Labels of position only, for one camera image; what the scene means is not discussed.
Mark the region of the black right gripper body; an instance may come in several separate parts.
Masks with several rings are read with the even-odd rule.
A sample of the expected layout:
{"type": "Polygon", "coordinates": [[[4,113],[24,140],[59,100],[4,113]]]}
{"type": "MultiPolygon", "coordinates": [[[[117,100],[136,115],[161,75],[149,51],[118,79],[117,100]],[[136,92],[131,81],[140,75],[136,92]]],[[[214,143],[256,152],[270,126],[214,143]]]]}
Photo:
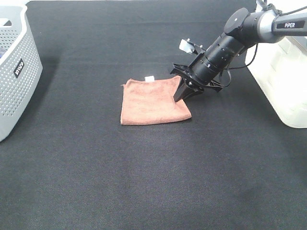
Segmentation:
{"type": "Polygon", "coordinates": [[[171,74],[181,76],[188,87],[199,93],[203,93],[205,89],[212,89],[216,92],[222,89],[221,83],[214,80],[217,73],[205,64],[189,67],[174,63],[171,74]]]}

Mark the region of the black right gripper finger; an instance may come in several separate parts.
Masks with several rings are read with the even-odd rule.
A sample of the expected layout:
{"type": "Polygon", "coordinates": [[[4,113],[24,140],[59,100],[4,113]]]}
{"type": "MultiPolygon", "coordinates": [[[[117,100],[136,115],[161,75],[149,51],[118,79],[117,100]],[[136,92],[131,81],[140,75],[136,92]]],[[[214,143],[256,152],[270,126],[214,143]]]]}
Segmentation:
{"type": "Polygon", "coordinates": [[[173,95],[175,102],[184,100],[189,95],[189,86],[186,84],[185,79],[181,78],[177,90],[173,95]]]}
{"type": "Polygon", "coordinates": [[[189,88],[189,87],[184,87],[182,90],[181,94],[181,99],[185,100],[187,98],[202,94],[204,91],[203,88],[189,88]]]}

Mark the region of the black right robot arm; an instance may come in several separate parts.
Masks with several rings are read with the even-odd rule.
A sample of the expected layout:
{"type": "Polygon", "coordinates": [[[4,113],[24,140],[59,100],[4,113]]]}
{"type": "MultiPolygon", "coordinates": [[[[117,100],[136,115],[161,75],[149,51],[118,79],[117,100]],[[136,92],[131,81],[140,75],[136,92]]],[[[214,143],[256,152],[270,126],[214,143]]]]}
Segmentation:
{"type": "Polygon", "coordinates": [[[306,36],[307,14],[297,11],[281,13],[270,4],[259,12],[246,8],[237,10],[226,22],[223,33],[207,48],[188,39],[181,40],[179,49],[195,54],[187,66],[174,64],[173,74],[181,77],[173,96],[175,102],[213,89],[219,92],[224,85],[215,80],[223,70],[230,70],[234,57],[259,43],[277,43],[285,36],[306,36]]]}

